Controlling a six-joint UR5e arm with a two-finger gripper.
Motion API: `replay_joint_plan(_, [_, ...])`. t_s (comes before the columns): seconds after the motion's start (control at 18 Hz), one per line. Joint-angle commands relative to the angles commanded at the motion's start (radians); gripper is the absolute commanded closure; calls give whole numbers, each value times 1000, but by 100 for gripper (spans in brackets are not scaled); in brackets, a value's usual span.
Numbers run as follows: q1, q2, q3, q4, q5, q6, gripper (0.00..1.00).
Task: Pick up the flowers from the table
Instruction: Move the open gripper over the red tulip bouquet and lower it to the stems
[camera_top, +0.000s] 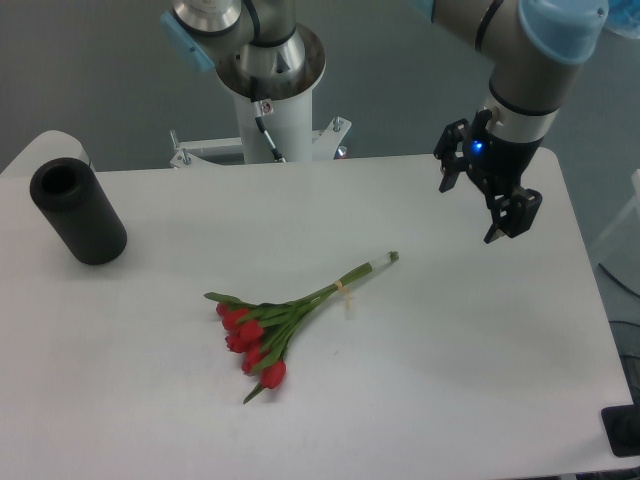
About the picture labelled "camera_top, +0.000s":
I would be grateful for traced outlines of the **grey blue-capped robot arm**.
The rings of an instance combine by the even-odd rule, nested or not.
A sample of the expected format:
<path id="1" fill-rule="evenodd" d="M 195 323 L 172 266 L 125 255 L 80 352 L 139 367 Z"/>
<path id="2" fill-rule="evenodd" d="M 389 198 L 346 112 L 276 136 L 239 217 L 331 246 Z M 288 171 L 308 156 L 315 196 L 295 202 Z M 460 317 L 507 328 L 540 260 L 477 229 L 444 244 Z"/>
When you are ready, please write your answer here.
<path id="1" fill-rule="evenodd" d="M 472 120 L 447 125 L 435 147 L 441 191 L 460 174 L 491 214 L 486 241 L 528 231 L 542 202 L 521 178 L 607 19 L 603 1 L 420 1 L 418 10 L 493 61 Z M 168 41 L 197 71 L 214 70 L 234 98 L 246 163 L 331 159 L 338 143 L 312 129 L 312 93 L 326 56 L 291 1 L 175 1 Z"/>

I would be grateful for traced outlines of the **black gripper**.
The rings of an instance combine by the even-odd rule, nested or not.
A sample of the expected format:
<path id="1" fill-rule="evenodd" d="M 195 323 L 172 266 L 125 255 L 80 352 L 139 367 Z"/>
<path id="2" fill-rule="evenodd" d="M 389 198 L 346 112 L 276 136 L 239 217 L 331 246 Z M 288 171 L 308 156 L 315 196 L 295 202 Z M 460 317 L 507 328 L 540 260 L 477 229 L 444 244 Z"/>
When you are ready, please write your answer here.
<path id="1" fill-rule="evenodd" d="M 493 113 L 483 109 L 475 114 L 470 127 L 466 119 L 448 124 L 433 151 L 440 161 L 440 193 L 453 189 L 459 174 L 468 169 L 469 179 L 486 197 L 492 218 L 484 237 L 487 244 L 528 231 L 543 200 L 538 191 L 521 185 L 521 177 L 542 140 L 521 143 L 502 139 L 489 132 L 488 124 L 493 119 Z M 458 154 L 463 142 L 464 155 Z"/>

